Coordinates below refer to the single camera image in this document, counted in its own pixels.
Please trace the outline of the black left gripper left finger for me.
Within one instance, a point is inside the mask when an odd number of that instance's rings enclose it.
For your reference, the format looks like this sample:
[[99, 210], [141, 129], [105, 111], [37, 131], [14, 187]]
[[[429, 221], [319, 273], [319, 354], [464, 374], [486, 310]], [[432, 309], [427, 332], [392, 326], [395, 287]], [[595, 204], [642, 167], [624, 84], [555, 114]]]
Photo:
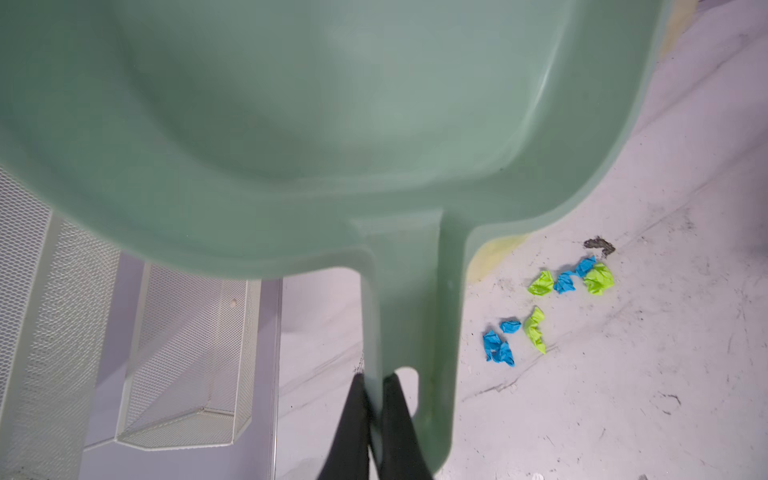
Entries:
[[333, 442], [318, 480], [368, 480], [370, 406], [365, 378], [357, 373], [344, 404]]

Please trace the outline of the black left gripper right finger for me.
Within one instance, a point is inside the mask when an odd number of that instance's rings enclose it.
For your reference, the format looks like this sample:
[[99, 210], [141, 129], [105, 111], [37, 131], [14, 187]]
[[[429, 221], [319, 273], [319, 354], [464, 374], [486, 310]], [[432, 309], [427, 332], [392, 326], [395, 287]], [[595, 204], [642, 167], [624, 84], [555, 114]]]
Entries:
[[383, 381], [380, 430], [382, 454], [378, 474], [384, 480], [432, 480], [418, 444], [399, 377]]

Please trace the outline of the green plastic dustpan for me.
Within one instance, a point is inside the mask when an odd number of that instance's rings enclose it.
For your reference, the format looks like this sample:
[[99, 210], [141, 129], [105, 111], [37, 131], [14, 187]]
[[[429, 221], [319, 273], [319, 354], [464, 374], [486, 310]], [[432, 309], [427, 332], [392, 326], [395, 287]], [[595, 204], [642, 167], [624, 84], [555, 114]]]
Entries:
[[1, 164], [146, 260], [360, 274], [380, 464], [399, 377], [449, 457], [464, 285], [556, 222], [639, 113], [666, 1], [5, 1]]

